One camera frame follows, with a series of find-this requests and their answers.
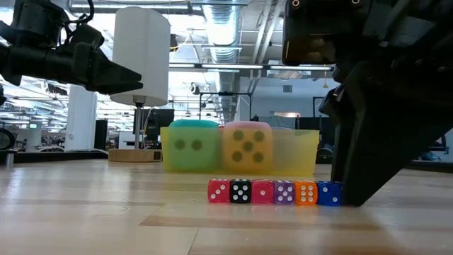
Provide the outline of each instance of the white lampshade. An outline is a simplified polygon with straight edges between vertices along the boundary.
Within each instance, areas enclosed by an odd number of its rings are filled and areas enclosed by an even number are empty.
[[[144,106],[162,106],[168,98],[170,23],[151,9],[128,7],[116,13],[113,61],[142,75],[142,89],[110,96],[135,106],[134,96],[146,96]]]

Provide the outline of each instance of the orange die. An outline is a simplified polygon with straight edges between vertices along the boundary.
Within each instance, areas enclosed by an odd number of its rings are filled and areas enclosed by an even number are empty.
[[[295,181],[296,200],[299,205],[315,205],[318,200],[318,186],[314,181]]]

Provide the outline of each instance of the ceiling light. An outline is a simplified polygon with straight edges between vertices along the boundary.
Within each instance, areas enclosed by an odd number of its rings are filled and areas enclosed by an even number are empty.
[[[242,50],[240,46],[230,45],[201,45],[202,49],[217,49],[217,50]]]
[[[223,69],[223,68],[219,68],[219,69],[208,69],[207,72],[230,72],[230,73],[239,73],[239,69]]]
[[[89,9],[90,6],[88,4],[73,4],[71,6],[72,8],[86,8]],[[122,9],[126,7],[140,7],[140,8],[148,8],[148,9],[182,9],[186,10],[187,6],[183,5],[170,5],[170,4],[165,4],[165,5],[158,5],[158,4],[95,4],[95,8],[105,8],[105,9]],[[193,7],[194,10],[201,10],[200,7]]]
[[[19,97],[10,97],[8,100],[13,99],[13,100],[27,100],[27,101],[68,101],[69,98],[50,98],[50,97],[27,97],[27,96],[19,96]]]
[[[63,126],[60,126],[60,125],[45,125],[43,126],[42,128],[46,128],[46,129],[53,129],[53,130],[56,130],[56,129],[63,129],[64,127]]]
[[[262,69],[261,64],[202,64],[202,68],[214,69]]]
[[[11,114],[22,114],[23,112],[16,111],[16,112],[2,112],[0,115],[11,115]]]
[[[195,68],[194,64],[184,64],[184,63],[170,63],[170,68]]]
[[[34,118],[42,118],[42,119],[49,119],[49,116],[43,116],[43,115],[34,115]]]
[[[331,71],[333,67],[301,66],[288,67],[283,65],[270,66],[271,70],[290,70],[290,71]]]
[[[28,124],[27,120],[2,120],[2,122],[8,124]]]

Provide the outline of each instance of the ceiling duct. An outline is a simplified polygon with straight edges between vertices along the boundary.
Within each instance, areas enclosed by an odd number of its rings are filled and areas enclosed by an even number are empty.
[[[193,6],[189,1],[185,4],[175,4],[168,2],[156,1],[93,1],[96,13],[116,13],[119,9],[136,6],[142,8],[153,9],[161,14],[170,15],[189,15],[189,16],[203,16],[201,7]],[[67,6],[72,13],[86,13],[89,11],[89,6],[86,0],[67,0]]]
[[[211,45],[232,46],[238,41],[238,6],[206,5],[202,7],[207,20],[207,37]],[[215,63],[237,63],[238,50],[232,48],[211,49],[212,61]],[[218,92],[238,92],[239,76],[233,72],[219,72]],[[224,122],[234,119],[234,107],[229,98],[219,97]]]

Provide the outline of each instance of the black die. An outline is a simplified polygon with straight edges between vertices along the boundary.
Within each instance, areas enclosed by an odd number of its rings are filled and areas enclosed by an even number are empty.
[[[232,179],[229,182],[229,200],[231,203],[250,203],[252,196],[252,181]]]

